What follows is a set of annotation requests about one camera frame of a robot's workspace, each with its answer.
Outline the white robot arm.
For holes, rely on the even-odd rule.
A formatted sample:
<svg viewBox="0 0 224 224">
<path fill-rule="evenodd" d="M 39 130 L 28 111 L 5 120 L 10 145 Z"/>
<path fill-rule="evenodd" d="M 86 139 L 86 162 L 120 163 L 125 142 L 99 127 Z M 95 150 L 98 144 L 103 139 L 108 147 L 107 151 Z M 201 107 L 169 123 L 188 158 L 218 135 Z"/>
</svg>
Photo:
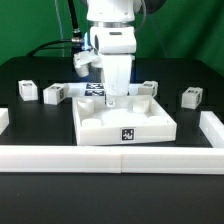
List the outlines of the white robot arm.
<svg viewBox="0 0 224 224">
<path fill-rule="evenodd" d="M 158 11 L 167 0 L 87 0 L 87 20 L 92 23 L 90 43 L 102 63 L 106 105 L 127 96 L 136 52 L 135 33 L 131 22 L 141 12 L 143 19 Z"/>
</svg>

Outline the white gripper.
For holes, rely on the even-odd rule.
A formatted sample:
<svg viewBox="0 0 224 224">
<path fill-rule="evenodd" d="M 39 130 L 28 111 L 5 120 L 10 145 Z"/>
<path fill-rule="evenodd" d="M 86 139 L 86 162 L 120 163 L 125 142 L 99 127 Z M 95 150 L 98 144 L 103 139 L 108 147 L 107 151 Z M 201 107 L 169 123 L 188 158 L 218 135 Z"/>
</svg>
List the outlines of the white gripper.
<svg viewBox="0 0 224 224">
<path fill-rule="evenodd" d="M 129 90 L 132 57 L 127 55 L 101 56 L 104 83 L 106 90 L 106 105 L 115 106 L 115 97 L 126 96 Z"/>
</svg>

